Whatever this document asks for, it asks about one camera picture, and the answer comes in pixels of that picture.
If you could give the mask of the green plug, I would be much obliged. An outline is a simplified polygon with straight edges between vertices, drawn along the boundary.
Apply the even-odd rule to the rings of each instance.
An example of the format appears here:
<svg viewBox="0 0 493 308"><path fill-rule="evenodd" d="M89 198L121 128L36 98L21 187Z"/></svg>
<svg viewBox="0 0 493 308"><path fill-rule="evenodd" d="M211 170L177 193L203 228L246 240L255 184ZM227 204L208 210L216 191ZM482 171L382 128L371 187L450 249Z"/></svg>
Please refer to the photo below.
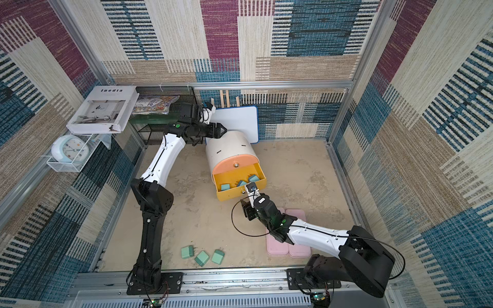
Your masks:
<svg viewBox="0 0 493 308"><path fill-rule="evenodd" d="M211 261L214 264L221 265L223 263L224 257L225 257L225 252L223 252L222 250L216 249L213 253Z"/></svg>
<svg viewBox="0 0 493 308"><path fill-rule="evenodd" d="M195 262L198 264L200 267L203 267L207 264L209 261L210 256L206 251L201 251L196 257L195 257Z"/></svg>
<svg viewBox="0 0 493 308"><path fill-rule="evenodd" d="M187 245L181 248L181 258L189 259L195 256L195 249L193 245Z"/></svg>

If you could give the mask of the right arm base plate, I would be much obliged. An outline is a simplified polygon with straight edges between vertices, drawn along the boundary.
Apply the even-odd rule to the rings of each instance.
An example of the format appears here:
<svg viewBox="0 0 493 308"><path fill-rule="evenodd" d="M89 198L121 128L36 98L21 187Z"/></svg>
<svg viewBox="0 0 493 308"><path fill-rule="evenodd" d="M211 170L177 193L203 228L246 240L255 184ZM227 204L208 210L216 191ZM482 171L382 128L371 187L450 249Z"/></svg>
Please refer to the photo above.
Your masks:
<svg viewBox="0 0 493 308"><path fill-rule="evenodd" d="M324 282L316 278L314 274L305 273L302 268L288 268L286 276L290 290L338 289L342 286L340 281Z"/></svg>

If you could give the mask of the white round drawer cabinet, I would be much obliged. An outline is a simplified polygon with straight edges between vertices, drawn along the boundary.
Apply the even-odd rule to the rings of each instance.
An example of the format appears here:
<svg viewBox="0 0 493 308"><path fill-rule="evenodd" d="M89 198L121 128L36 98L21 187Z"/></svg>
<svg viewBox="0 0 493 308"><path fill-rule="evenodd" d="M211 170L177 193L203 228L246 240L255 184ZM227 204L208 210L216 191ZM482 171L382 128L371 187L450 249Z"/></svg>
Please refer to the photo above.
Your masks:
<svg viewBox="0 0 493 308"><path fill-rule="evenodd" d="M210 139L206 144L205 152L210 171L219 161L235 155L257 156L246 135L239 131L228 131L220 139Z"/></svg>

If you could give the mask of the yellow drawer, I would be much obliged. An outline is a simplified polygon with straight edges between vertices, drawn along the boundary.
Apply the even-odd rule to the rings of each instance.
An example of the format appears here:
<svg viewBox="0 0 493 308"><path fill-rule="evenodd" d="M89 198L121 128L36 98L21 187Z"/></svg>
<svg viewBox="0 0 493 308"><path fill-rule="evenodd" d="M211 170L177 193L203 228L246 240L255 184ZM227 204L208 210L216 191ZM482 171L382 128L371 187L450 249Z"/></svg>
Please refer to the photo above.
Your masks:
<svg viewBox="0 0 493 308"><path fill-rule="evenodd" d="M261 169L259 163L232 170L226 173L213 175L212 179L216 186L216 195L219 201L226 201L233 198L247 196L246 186L237 187L237 183L240 180L244 180L249 183L249 177L251 175L257 175L260 180L255 182L258 189L265 189L267 186L267 178ZM221 191L222 184L230 184L231 188L227 191Z"/></svg>

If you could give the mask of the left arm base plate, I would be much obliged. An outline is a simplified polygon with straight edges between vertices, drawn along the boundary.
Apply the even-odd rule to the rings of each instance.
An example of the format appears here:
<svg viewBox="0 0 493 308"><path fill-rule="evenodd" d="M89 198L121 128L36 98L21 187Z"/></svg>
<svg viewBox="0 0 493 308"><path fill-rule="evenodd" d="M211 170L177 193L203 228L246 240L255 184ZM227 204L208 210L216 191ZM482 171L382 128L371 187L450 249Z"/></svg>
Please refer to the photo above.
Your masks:
<svg viewBox="0 0 493 308"><path fill-rule="evenodd" d="M181 292L183 272L151 274L150 280L142 281L133 272L127 277L127 295L175 295Z"/></svg>

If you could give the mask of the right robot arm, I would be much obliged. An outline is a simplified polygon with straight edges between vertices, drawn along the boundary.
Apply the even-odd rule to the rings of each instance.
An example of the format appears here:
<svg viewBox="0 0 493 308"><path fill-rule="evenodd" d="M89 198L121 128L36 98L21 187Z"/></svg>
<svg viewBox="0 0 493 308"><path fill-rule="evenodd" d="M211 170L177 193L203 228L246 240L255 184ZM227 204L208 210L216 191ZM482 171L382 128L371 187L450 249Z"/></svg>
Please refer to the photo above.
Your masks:
<svg viewBox="0 0 493 308"><path fill-rule="evenodd" d="M364 228L330 230L309 224L282 213L266 194L242 198L239 204L245 218L259 220L276 241L319 250L304 268L304 279L311 287L346 281L376 298L384 296L388 282L393 279L395 249Z"/></svg>

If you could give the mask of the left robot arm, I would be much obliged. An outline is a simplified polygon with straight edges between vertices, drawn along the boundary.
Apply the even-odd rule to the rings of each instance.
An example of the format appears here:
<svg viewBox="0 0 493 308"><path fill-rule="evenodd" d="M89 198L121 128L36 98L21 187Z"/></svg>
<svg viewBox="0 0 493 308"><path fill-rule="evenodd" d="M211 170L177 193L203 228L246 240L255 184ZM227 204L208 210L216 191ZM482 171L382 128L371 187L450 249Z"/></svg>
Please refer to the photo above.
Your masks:
<svg viewBox="0 0 493 308"><path fill-rule="evenodd" d="M131 188L143 217L141 247L131 271L129 290L156 292L163 285L160 244L163 225L174 196L166 188L169 173L187 143L193 146L205 138L219 139L227 132L220 123L176 122L163 132L162 142L147 170L133 179Z"/></svg>

